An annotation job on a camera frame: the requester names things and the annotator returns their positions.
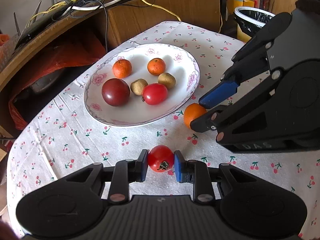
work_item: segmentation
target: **white oval plate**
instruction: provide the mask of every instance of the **white oval plate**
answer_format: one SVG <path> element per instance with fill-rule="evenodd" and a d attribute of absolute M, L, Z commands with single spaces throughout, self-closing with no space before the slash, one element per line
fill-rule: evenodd
<path fill-rule="evenodd" d="M 124 106 L 110 106 L 103 100 L 102 85 L 115 77 L 112 66 L 117 60 L 127 59 L 132 64 L 131 75 L 123 78 L 130 87 L 139 78 L 145 79 L 148 84 L 158 82 L 158 76 L 151 75 L 147 70 L 148 62 L 156 57 L 164 60 L 165 71 L 176 79 L 176 85 L 169 90 L 165 101 L 150 106 L 131 91 L 129 102 Z M 114 55 L 97 68 L 85 87 L 84 105 L 95 119 L 104 124 L 116 127 L 141 126 L 159 120 L 182 106 L 195 92 L 199 79 L 198 63 L 184 49 L 163 43 L 139 45 Z"/>

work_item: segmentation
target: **table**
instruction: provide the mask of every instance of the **table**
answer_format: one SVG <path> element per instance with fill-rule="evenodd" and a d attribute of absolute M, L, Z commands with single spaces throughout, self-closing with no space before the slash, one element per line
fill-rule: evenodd
<path fill-rule="evenodd" d="M 94 70 L 112 55 L 140 44 L 167 43 L 180 46 L 197 60 L 201 78 L 191 99 L 180 109 L 157 122 L 137 128 L 114 128 L 93 119 L 83 103 L 84 86 Z M 216 132 L 196 133 L 183 124 L 187 105 L 214 87 L 231 66 L 231 57 L 243 42 L 187 23 L 167 21 L 124 42 L 74 80 L 58 94 L 15 141 L 8 160 L 8 210 L 15 232 L 23 236 L 15 217 L 19 200 L 27 193 L 93 162 L 115 165 L 136 159 L 142 149 L 167 145 L 180 150 L 185 159 L 202 160 L 210 167 L 229 162 L 258 177 L 299 195 L 308 207 L 300 236 L 320 236 L 316 223 L 320 196 L 320 153 L 234 154 L 215 142 Z M 269 75 L 263 73 L 243 83 L 238 93 L 224 103 L 232 104 Z M 103 198 L 107 197 L 106 185 Z M 213 184 L 216 196 L 217 187 Z M 149 169 L 144 183 L 130 184 L 130 194 L 192 195 L 191 184 L 176 182 L 174 170 L 155 173 Z"/>

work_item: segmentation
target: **red plastic bag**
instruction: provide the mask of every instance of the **red plastic bag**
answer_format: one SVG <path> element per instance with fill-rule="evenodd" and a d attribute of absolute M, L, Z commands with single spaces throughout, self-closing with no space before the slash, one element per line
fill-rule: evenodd
<path fill-rule="evenodd" d="M 19 71 L 18 82 L 11 92 L 9 111 L 16 128 L 23 130 L 28 125 L 13 104 L 22 90 L 60 68 L 92 65 L 105 53 L 106 50 L 93 32 L 83 28 L 74 28 L 38 52 Z"/>
<path fill-rule="evenodd" d="M 2 46 L 3 44 L 5 44 L 6 41 L 8 41 L 9 35 L 7 34 L 0 34 L 0 46 Z"/>

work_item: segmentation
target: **orange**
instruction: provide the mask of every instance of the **orange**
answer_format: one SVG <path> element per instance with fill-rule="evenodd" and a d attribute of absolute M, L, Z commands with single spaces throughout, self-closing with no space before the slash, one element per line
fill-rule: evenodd
<path fill-rule="evenodd" d="M 125 78 L 131 74 L 132 65 L 129 60 L 120 59 L 113 64 L 112 71 L 117 78 Z"/>
<path fill-rule="evenodd" d="M 165 63 L 162 59 L 156 57 L 149 61 L 148 71 L 154 76 L 158 76 L 165 71 Z"/>
<path fill-rule="evenodd" d="M 189 106 L 187 106 L 187 108 L 184 110 L 184 114 L 183 114 L 183 121 L 184 124 L 191 129 L 190 127 L 190 123 L 194 120 L 197 119 L 199 116 L 205 114 L 207 112 L 207 110 L 197 104 L 197 103 L 193 103 Z"/>

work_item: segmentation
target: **red tomato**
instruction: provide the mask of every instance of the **red tomato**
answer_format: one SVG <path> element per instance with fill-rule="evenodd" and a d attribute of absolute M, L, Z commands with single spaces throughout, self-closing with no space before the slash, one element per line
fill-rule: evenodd
<path fill-rule="evenodd" d="M 122 106 L 129 101 L 130 88 L 122 79 L 111 78 L 103 84 L 101 93 L 108 105 Z"/>
<path fill-rule="evenodd" d="M 173 167 L 173 152 L 164 145 L 154 147 L 148 154 L 148 164 L 155 172 L 164 172 Z"/>
<path fill-rule="evenodd" d="M 165 85 L 154 83 L 147 85 L 142 95 L 148 105 L 157 105 L 167 98 L 168 90 Z"/>

